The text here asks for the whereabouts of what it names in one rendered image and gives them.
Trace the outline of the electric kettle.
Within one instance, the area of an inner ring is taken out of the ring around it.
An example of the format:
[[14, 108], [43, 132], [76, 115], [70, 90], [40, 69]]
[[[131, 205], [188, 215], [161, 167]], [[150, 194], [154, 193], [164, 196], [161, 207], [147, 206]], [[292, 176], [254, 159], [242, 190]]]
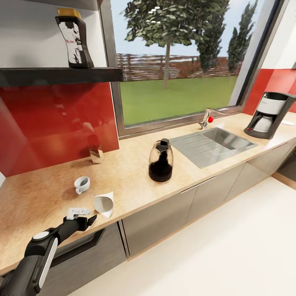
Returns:
[[152, 180], [166, 182], [173, 171], [173, 151], [168, 140], [158, 140], [150, 152], [148, 173]]

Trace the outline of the paper coffee filter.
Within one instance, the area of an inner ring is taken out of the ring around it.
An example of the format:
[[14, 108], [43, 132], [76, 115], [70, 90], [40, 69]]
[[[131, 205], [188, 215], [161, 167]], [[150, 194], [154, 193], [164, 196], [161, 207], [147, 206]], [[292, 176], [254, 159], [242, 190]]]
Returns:
[[95, 196], [94, 207], [102, 215], [110, 217], [113, 211], [113, 192]]

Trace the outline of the bottle of coffee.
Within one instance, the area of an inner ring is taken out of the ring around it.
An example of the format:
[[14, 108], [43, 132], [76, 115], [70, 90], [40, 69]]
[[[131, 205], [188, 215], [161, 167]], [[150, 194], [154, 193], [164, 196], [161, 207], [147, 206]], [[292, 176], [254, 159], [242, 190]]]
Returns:
[[93, 68], [86, 43], [86, 23], [82, 21], [80, 13], [72, 9], [57, 9], [55, 20], [65, 39], [68, 52], [68, 64], [74, 69]]

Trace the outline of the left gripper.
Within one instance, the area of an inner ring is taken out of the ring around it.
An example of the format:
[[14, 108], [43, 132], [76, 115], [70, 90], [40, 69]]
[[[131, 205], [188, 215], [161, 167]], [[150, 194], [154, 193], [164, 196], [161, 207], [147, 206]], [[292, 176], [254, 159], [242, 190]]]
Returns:
[[67, 216], [63, 218], [63, 224], [68, 228], [68, 238], [76, 231], [85, 231], [96, 220], [97, 215], [87, 219], [87, 217], [78, 217], [73, 220], [67, 220]]

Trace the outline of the coffee cup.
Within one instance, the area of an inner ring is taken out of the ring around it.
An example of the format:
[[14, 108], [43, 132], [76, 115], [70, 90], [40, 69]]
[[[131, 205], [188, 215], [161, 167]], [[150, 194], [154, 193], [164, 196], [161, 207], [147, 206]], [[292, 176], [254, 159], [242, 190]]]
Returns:
[[74, 186], [76, 187], [76, 193], [81, 194], [82, 192], [89, 189], [90, 179], [86, 176], [82, 176], [75, 180]]

